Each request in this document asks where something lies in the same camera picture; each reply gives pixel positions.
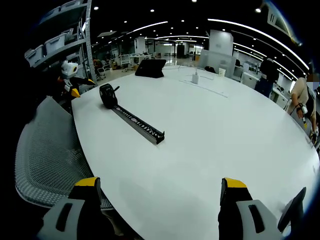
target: desk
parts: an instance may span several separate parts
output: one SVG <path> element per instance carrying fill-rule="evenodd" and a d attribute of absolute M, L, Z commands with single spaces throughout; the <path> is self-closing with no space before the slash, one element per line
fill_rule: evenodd
<path fill-rule="evenodd" d="M 287 105 L 287 102 L 290 99 L 290 96 L 285 92 L 281 92 L 279 89 L 277 89 L 277 86 L 273 86 L 272 91 L 274 93 L 273 94 L 274 97 L 272 101 L 274 101 L 283 109 Z"/>
<path fill-rule="evenodd" d="M 109 82 L 119 105 L 165 131 L 158 145 L 106 109 L 98 87 L 72 100 L 83 152 L 116 211 L 146 240 L 218 240 L 224 177 L 243 181 L 277 219 L 306 187 L 306 209 L 319 157 L 303 130 L 232 79 L 198 69 L 199 86 L 183 82 L 194 72 L 168 66 L 163 78 Z"/>
<path fill-rule="evenodd" d="M 130 58 L 132 59 L 131 60 L 131 64 L 133 65 L 134 64 L 134 58 L 138 58 L 139 59 L 139 62 L 138 64 L 140 64 L 142 62 L 143 59 L 150 59 L 152 56 L 152 54 L 148 54 L 148 55 L 134 55 L 134 56 L 130 56 Z"/>

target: shelving unit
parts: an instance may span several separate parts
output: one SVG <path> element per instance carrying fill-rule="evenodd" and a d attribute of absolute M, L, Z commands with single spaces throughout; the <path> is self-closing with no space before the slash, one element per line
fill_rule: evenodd
<path fill-rule="evenodd" d="M 36 62 L 33 67 L 35 69 L 44 69 L 48 65 L 55 63 L 58 60 L 65 60 L 66 56 L 73 54 L 75 52 L 78 52 L 81 48 L 82 44 L 85 44 L 86 40 L 81 39 L 72 43 L 69 43 L 68 45 L 65 45 L 63 47 L 58 48 L 54 52 L 49 53 L 47 56 Z"/>
<path fill-rule="evenodd" d="M 40 59 L 32 66 L 33 68 L 47 71 L 49 68 L 58 66 L 64 60 L 76 60 L 79 67 L 89 69 L 89 71 L 84 71 L 85 77 L 92 79 L 97 84 L 90 41 L 91 4 L 92 0 L 84 0 L 84 3 L 80 5 L 70 6 L 40 21 L 29 36 L 32 39 L 30 47 L 33 49 L 70 28 L 73 28 L 73 32 L 76 29 L 76 34 L 73 34 L 76 37 L 74 42 L 58 48 Z"/>

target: person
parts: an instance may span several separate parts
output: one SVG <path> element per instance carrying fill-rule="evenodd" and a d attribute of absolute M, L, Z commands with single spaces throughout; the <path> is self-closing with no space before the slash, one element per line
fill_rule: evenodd
<path fill-rule="evenodd" d="M 93 66 L 94 66 L 94 72 L 97 76 L 100 76 L 100 73 L 98 69 L 103 67 L 102 62 L 99 59 L 93 58 Z"/>
<path fill-rule="evenodd" d="M 262 76 L 256 83 L 254 90 L 269 98 L 274 83 L 279 78 L 277 66 L 271 58 L 265 58 L 260 66 Z"/>
<path fill-rule="evenodd" d="M 302 119 L 304 116 L 310 119 L 312 135 L 317 136 L 316 94 L 313 89 L 314 82 L 319 82 L 319 77 L 316 73 L 308 74 L 306 78 L 298 78 L 291 91 L 292 102 L 286 111 L 291 116 L 295 111 L 299 119 Z M 305 115 L 302 106 L 307 108 L 307 113 Z"/>

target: gray mesh chair back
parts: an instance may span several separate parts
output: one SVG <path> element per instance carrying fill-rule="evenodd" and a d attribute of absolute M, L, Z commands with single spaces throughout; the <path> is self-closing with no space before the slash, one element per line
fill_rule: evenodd
<path fill-rule="evenodd" d="M 52 97 L 24 126 L 15 155 L 15 187 L 26 201 L 52 207 L 76 182 L 93 177 L 82 152 L 73 117 Z M 112 209 L 105 196 L 102 209 Z"/>

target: black ceiling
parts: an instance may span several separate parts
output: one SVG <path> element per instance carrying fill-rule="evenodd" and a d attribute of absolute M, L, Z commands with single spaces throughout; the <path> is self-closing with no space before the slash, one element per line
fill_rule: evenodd
<path fill-rule="evenodd" d="M 67 2 L 67 0 L 46 1 L 42 11 L 37 11 L 34 15 L 28 14 L 28 16 L 30 16 L 30 20 L 36 22 L 36 19 L 41 15 L 65 2 Z M 266 5 L 262 8 L 261 13 L 255 12 L 255 9 L 261 6 L 261 4 L 262 0 L 197 0 L 195 3 L 192 2 L 192 0 L 135 0 L 130 2 L 93 0 L 90 15 L 91 43 L 95 44 L 98 42 L 97 48 L 99 48 L 107 45 L 109 41 L 112 41 L 113 44 L 117 43 L 117 41 L 121 43 L 122 40 L 123 42 L 132 41 L 132 39 L 140 36 L 140 34 L 142 34 L 143 37 L 148 38 L 156 38 L 157 35 L 158 37 L 169 36 L 170 33 L 172 33 L 173 36 L 191 35 L 205 37 L 207 36 L 206 32 L 209 33 L 211 29 L 225 29 L 233 35 L 235 43 L 253 48 L 270 57 L 277 57 L 276 60 L 287 69 L 294 70 L 294 74 L 297 77 L 303 76 L 303 72 L 294 63 L 288 60 L 287 57 L 283 57 L 280 52 L 287 55 L 304 71 L 306 71 L 306 68 L 291 53 L 276 42 L 244 27 L 208 21 L 208 18 L 227 20 L 258 29 L 281 41 L 297 53 L 305 63 L 308 63 L 310 58 L 306 54 L 305 44 L 300 47 L 297 46 L 286 34 L 267 23 L 268 7 Z M 280 9 L 284 8 L 281 4 L 277 4 L 277 6 L 280 6 Z M 163 21 L 168 21 L 168 23 L 148 27 L 130 34 L 122 33 L 131 32 L 135 29 Z M 111 36 L 105 36 L 103 39 L 98 37 L 102 32 L 109 32 L 110 30 L 116 31 L 116 33 Z M 115 38 L 122 35 L 124 35 L 122 38 L 114 41 Z M 202 44 L 202 42 L 204 42 L 202 38 L 192 38 L 192 40 L 197 40 L 197 44 Z M 272 45 L 280 52 L 259 40 Z M 238 48 L 250 52 L 248 49 L 242 47 Z"/>

